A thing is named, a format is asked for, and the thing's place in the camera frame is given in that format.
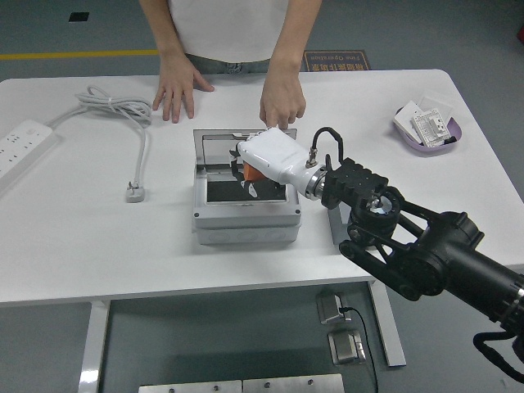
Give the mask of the person's left hand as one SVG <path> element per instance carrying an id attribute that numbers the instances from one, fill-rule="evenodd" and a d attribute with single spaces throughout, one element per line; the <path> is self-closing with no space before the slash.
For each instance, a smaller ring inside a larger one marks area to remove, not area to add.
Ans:
<path id="1" fill-rule="evenodd" d="M 306 100 L 300 84 L 300 68 L 271 60 L 260 99 L 260 119 L 269 128 L 287 129 L 303 117 Z"/>

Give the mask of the person's right hand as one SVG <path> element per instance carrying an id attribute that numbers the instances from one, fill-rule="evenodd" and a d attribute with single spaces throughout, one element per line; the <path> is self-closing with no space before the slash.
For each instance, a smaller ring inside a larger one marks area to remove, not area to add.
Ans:
<path id="1" fill-rule="evenodd" d="M 187 117 L 195 115 L 193 91 L 195 88 L 211 93 L 211 85 L 184 54 L 160 54 L 159 84 L 152 109 L 162 106 L 162 119 L 177 124 L 184 107 Z"/>

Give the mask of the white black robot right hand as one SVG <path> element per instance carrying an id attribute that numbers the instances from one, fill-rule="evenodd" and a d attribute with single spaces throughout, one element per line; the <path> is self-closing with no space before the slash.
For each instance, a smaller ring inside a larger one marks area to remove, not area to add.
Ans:
<path id="1" fill-rule="evenodd" d="M 325 167 L 307 164 L 309 152 L 295 139 L 277 128 L 258 133 L 237 144 L 242 160 L 265 177 L 279 183 L 291 184 L 301 195 L 314 201 Z"/>

